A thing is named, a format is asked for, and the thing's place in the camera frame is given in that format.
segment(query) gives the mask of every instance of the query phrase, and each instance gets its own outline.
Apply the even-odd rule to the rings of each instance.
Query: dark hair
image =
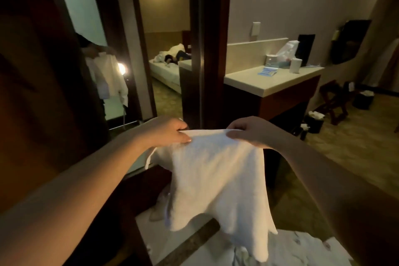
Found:
[[[165,62],[167,62],[168,59],[170,59],[171,62],[173,62],[173,56],[172,55],[166,55],[165,56]]]

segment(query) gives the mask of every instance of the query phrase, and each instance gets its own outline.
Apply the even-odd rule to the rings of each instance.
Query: black trash bin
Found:
[[[362,93],[359,93],[355,96],[352,105],[360,110],[368,110],[370,109],[370,105],[372,104],[373,99],[374,96],[366,96]]]
[[[320,133],[320,130],[322,129],[324,120],[317,120],[315,118],[310,117],[309,115],[306,115],[303,121],[309,125],[309,133]]]

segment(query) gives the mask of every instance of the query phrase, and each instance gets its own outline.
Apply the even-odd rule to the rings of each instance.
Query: white countertop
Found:
[[[186,70],[193,70],[193,67],[191,65],[191,60],[182,60],[182,61],[178,61],[177,62],[179,67],[181,68],[185,68]]]
[[[266,97],[290,86],[321,75],[322,67],[301,68],[299,74],[292,74],[289,69],[279,68],[272,77],[258,75],[264,66],[258,66],[240,72],[227,74],[224,83],[244,90],[259,97]]]

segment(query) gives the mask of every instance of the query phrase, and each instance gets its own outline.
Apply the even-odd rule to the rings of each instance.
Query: white cloth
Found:
[[[175,45],[175,46],[171,47],[169,51],[159,52],[159,54],[154,57],[154,62],[163,62],[163,63],[165,63],[165,56],[166,55],[171,55],[173,57],[176,57],[177,53],[180,50],[182,50],[183,52],[186,51],[184,49],[184,45],[182,43],[179,43],[178,45]]]
[[[227,130],[184,131],[187,144],[157,148],[147,165],[172,171],[166,225],[176,231],[208,213],[258,261],[267,260],[269,231],[277,233],[268,205],[263,150],[228,138]]]
[[[257,262],[244,248],[235,248],[233,266],[350,266],[351,256],[336,238],[322,242],[308,233],[278,230],[270,234],[269,258]]]
[[[111,97],[119,97],[121,103],[127,107],[128,89],[123,75],[119,71],[117,58],[114,55],[107,55],[102,52],[99,53],[99,57],[94,59],[94,63],[100,69],[108,84],[109,95]]]
[[[90,77],[97,86],[100,99],[109,99],[109,88],[102,72],[93,59],[86,57],[86,65],[89,68]]]

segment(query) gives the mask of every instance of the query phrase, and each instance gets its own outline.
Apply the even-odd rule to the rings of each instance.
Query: hotel room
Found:
[[[190,58],[190,1],[139,0],[158,115],[182,118],[177,61]],[[183,53],[184,58],[176,59]],[[165,56],[174,57],[170,63]]]

